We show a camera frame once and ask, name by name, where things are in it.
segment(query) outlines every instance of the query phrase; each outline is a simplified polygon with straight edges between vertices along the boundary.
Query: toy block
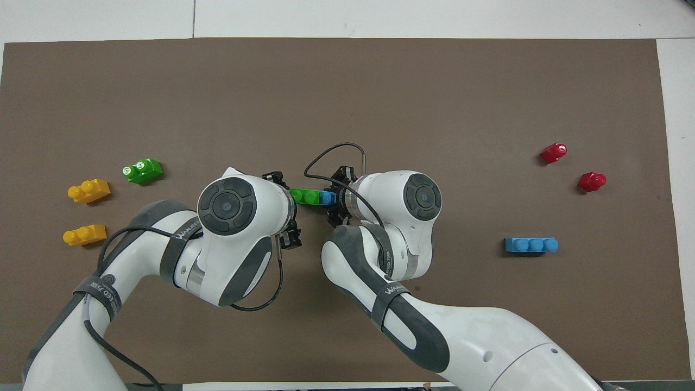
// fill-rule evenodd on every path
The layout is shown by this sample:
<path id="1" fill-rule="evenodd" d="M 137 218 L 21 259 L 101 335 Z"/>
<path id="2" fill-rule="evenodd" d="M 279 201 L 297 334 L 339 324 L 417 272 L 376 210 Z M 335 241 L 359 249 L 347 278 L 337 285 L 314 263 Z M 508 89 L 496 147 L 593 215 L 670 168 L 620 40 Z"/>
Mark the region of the toy block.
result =
<path id="1" fill-rule="evenodd" d="M 106 227 L 99 224 L 87 225 L 76 230 L 65 231 L 63 241 L 70 246 L 84 246 L 106 239 Z"/>
<path id="2" fill-rule="evenodd" d="M 594 171 L 582 175 L 579 182 L 577 182 L 577 186 L 587 193 L 599 190 L 604 184 L 606 184 L 606 176 L 604 174 L 595 173 Z"/>
<path id="3" fill-rule="evenodd" d="M 557 247 L 554 237 L 505 238 L 505 251 L 508 253 L 554 253 Z"/>
<path id="4" fill-rule="evenodd" d="M 290 195 L 297 204 L 329 207 L 336 203 L 336 194 L 332 191 L 292 188 Z"/>
<path id="5" fill-rule="evenodd" d="M 132 166 L 123 167 L 123 176 L 128 179 L 128 182 L 136 184 L 143 184 L 162 174 L 162 166 L 154 159 L 138 160 Z"/>
<path id="6" fill-rule="evenodd" d="M 543 152 L 541 152 L 540 157 L 546 161 L 546 164 L 555 163 L 560 160 L 567 153 L 567 147 L 564 144 L 555 143 L 549 145 Z"/>
<path id="7" fill-rule="evenodd" d="M 81 185 L 71 186 L 67 190 L 67 196 L 72 198 L 74 202 L 79 202 L 81 204 L 88 204 L 108 194 L 111 194 L 111 190 L 108 188 L 108 182 L 102 179 L 84 181 Z"/>

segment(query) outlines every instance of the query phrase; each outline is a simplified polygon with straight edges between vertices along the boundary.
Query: yellow lego brick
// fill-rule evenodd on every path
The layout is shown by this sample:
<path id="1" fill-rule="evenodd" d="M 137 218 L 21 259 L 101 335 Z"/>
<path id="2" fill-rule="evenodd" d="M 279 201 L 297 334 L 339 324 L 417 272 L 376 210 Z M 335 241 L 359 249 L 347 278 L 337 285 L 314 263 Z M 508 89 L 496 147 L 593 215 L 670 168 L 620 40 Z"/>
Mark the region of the yellow lego brick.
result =
<path id="1" fill-rule="evenodd" d="M 104 239 L 106 239 L 106 227 L 99 224 L 65 231 L 63 234 L 63 241 L 71 246 L 84 246 Z"/>
<path id="2" fill-rule="evenodd" d="M 72 198 L 74 202 L 81 204 L 88 204 L 107 194 L 111 194 L 111 190 L 108 188 L 108 182 L 102 179 L 84 181 L 81 185 L 71 186 L 67 190 L 67 196 Z"/>

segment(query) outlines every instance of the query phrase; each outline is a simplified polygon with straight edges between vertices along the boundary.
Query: white floor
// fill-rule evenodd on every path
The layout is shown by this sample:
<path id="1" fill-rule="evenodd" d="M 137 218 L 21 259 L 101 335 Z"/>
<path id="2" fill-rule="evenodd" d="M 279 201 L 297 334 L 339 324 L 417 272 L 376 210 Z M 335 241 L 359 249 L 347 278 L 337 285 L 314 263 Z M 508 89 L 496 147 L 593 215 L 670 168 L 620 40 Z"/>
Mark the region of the white floor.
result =
<path id="1" fill-rule="evenodd" d="M 0 0 L 0 45 L 241 36 L 659 38 L 695 378 L 695 8 L 682 0 Z"/>

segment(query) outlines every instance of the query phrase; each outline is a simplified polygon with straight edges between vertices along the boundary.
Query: black strap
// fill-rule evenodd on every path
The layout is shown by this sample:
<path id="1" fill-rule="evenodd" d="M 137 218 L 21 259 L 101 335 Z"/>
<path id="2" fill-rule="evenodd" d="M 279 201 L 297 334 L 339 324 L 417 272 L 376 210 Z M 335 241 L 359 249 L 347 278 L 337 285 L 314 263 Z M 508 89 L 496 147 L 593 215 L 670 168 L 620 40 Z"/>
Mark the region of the black strap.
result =
<path id="1" fill-rule="evenodd" d="M 111 284 L 99 277 L 89 276 L 82 280 L 72 293 L 78 292 L 90 294 L 97 299 L 106 308 L 110 320 L 113 320 L 121 310 L 122 303 L 118 292 Z"/>
<path id="2" fill-rule="evenodd" d="M 374 306 L 372 307 L 372 323 L 380 331 L 384 330 L 384 318 L 391 301 L 403 293 L 410 293 L 410 291 L 400 282 L 390 282 L 384 285 L 377 293 L 377 298 L 374 300 Z"/>
<path id="3" fill-rule="evenodd" d="M 379 268 L 389 277 L 393 276 L 393 249 L 386 230 L 375 224 L 362 225 L 372 234 L 379 246 Z"/>
<path id="4" fill-rule="evenodd" d="M 186 243 L 191 236 L 198 232 L 201 228 L 200 219 L 198 216 L 189 218 L 179 229 L 169 238 L 169 243 L 162 254 L 162 261 L 159 264 L 159 276 L 166 283 L 179 287 L 174 282 L 174 272 L 176 264 L 186 248 Z"/>

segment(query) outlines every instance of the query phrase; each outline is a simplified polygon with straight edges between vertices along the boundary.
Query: black cable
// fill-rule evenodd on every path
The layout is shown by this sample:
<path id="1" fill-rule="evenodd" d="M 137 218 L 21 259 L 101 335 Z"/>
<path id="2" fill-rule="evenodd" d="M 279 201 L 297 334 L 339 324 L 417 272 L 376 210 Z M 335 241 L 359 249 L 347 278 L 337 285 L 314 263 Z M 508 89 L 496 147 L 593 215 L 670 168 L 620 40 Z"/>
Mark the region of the black cable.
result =
<path id="1" fill-rule="evenodd" d="M 328 182 L 337 184 L 338 186 L 341 186 L 341 187 L 345 188 L 346 190 L 352 192 L 353 194 L 355 194 L 356 197 L 358 197 L 358 198 L 360 199 L 360 201 L 364 202 L 364 205 L 367 206 L 367 209 L 369 209 L 370 212 L 372 212 L 372 214 L 374 215 L 374 217 L 377 219 L 377 222 L 379 222 L 379 225 L 383 228 L 383 227 L 384 227 L 384 222 L 383 222 L 382 219 L 379 217 L 379 214 L 377 213 L 377 211 L 375 211 L 374 208 L 372 208 L 372 205 L 369 205 L 369 202 L 367 202 L 367 200 L 365 200 L 364 197 L 362 197 L 359 193 L 357 193 L 355 190 L 353 190 L 350 186 L 348 186 L 347 184 L 342 183 L 341 181 L 339 181 L 339 180 L 337 180 L 337 179 L 333 179 L 333 178 L 329 178 L 329 177 L 324 177 L 324 176 L 322 176 L 322 175 L 313 175 L 313 174 L 309 174 L 309 169 L 311 169 L 311 167 L 312 167 L 314 164 L 316 164 L 317 161 L 319 161 L 322 157 L 324 157 L 324 155 L 326 155 L 328 152 L 331 152 L 332 150 L 334 150 L 334 149 L 336 149 L 336 148 L 338 148 L 338 147 L 343 147 L 343 146 L 346 146 L 346 145 L 347 145 L 347 146 L 351 146 L 351 147 L 355 147 L 355 148 L 357 148 L 357 149 L 360 151 L 360 153 L 362 153 L 362 157 L 363 157 L 363 159 L 362 159 L 362 171 L 364 171 L 364 164 L 365 164 L 365 160 L 366 160 L 366 153 L 364 152 L 364 150 L 362 149 L 362 147 L 360 147 L 359 145 L 357 145 L 357 144 L 355 144 L 355 143 L 340 143 L 340 144 L 335 144 L 335 145 L 333 145 L 332 147 L 328 148 L 327 150 L 323 151 L 320 155 L 318 155 L 318 156 L 316 157 L 316 159 L 314 159 L 311 163 L 309 163 L 309 165 L 304 169 L 304 176 L 307 177 L 307 178 L 314 178 L 314 179 L 326 180 L 326 181 L 328 181 Z"/>
<path id="2" fill-rule="evenodd" d="M 100 277 L 102 275 L 102 273 L 106 270 L 106 267 L 108 267 L 108 265 L 104 264 L 104 258 L 106 256 L 106 249 L 111 244 L 111 242 L 114 241 L 114 239 L 119 237 L 121 234 L 124 234 L 125 232 L 133 232 L 133 231 L 148 231 L 148 232 L 154 232 L 156 234 L 160 234 L 160 235 L 163 235 L 166 237 L 172 236 L 172 234 L 170 234 L 169 232 L 166 232 L 166 231 L 160 230 L 158 228 L 154 228 L 154 227 L 147 227 L 145 225 L 134 225 L 132 227 L 125 227 L 125 228 L 122 228 L 122 229 L 112 233 L 111 236 L 109 236 L 108 239 L 104 242 L 103 246 L 101 247 L 101 251 L 99 252 L 99 259 L 97 260 L 97 270 L 95 271 L 95 274 L 98 273 L 97 277 Z M 191 239 L 198 238 L 196 235 L 193 235 L 193 237 L 191 237 Z"/>
<path id="3" fill-rule="evenodd" d="M 144 225 L 137 225 L 137 226 L 132 226 L 132 227 L 125 227 L 122 228 L 114 233 L 111 234 L 111 236 L 108 237 L 108 239 L 104 242 L 103 246 L 101 246 L 101 251 L 99 251 L 99 259 L 97 260 L 97 270 L 94 272 L 94 274 L 97 277 L 101 277 L 101 275 L 104 273 L 106 270 L 106 267 L 108 265 L 105 265 L 105 257 L 106 257 L 106 250 L 108 249 L 108 246 L 113 242 L 117 237 L 120 235 L 124 234 L 125 232 L 135 232 L 135 231 L 146 231 L 146 232 L 154 232 L 156 234 L 160 234 L 166 237 L 171 237 L 172 234 L 169 232 L 166 232 L 164 230 L 160 230 L 158 228 L 154 227 L 147 227 Z M 197 237 L 200 237 L 202 235 L 202 232 L 199 234 L 195 234 L 191 237 L 191 239 L 195 239 Z M 132 361 L 130 358 L 128 358 L 126 355 L 123 353 L 119 352 L 118 349 L 115 347 L 111 346 L 104 338 L 97 333 L 97 331 L 94 329 L 92 326 L 92 322 L 90 322 L 89 319 L 85 319 L 84 321 L 85 328 L 87 329 L 87 332 L 92 336 L 92 339 L 101 345 L 104 349 L 106 349 L 109 353 L 113 354 L 116 358 L 121 360 L 122 362 L 125 362 L 127 365 L 132 367 L 134 370 L 140 372 L 143 376 L 147 378 L 152 383 L 153 387 L 156 387 L 158 391 L 163 391 L 163 388 L 161 384 L 157 381 L 152 374 L 150 374 L 145 368 L 141 367 L 136 363 L 135 361 Z"/>
<path id="4" fill-rule="evenodd" d="M 280 294 L 280 289 L 282 289 L 282 260 L 280 258 L 277 259 L 277 267 L 280 270 L 280 279 L 279 282 L 277 283 L 277 289 L 275 290 L 275 294 L 272 295 L 270 300 L 266 301 L 265 303 L 257 306 L 257 307 L 241 307 L 240 305 L 236 304 L 231 304 L 229 305 L 230 307 L 240 310 L 240 311 L 246 311 L 246 312 L 252 312 L 252 311 L 258 311 L 262 310 L 263 308 L 268 307 L 275 299 L 277 296 Z"/>
<path id="5" fill-rule="evenodd" d="M 102 338 L 101 335 L 99 335 L 99 333 L 97 333 L 97 331 L 94 329 L 94 327 L 92 326 L 92 322 L 90 322 L 89 319 L 86 319 L 84 321 L 84 325 L 87 329 L 87 332 L 89 333 L 89 335 L 92 336 L 92 339 L 94 339 L 94 341 L 97 341 L 98 344 L 100 344 L 109 353 L 116 356 L 119 360 L 125 362 L 126 364 L 130 365 L 133 369 L 140 372 L 144 377 L 147 378 L 147 380 L 149 380 L 152 383 L 154 387 L 157 388 L 158 391 L 164 391 L 162 385 L 145 368 L 141 367 L 140 365 L 138 365 L 138 363 L 132 361 L 130 358 L 127 358 L 123 353 L 119 352 L 118 349 L 111 346 L 111 344 L 109 344 L 104 338 Z"/>

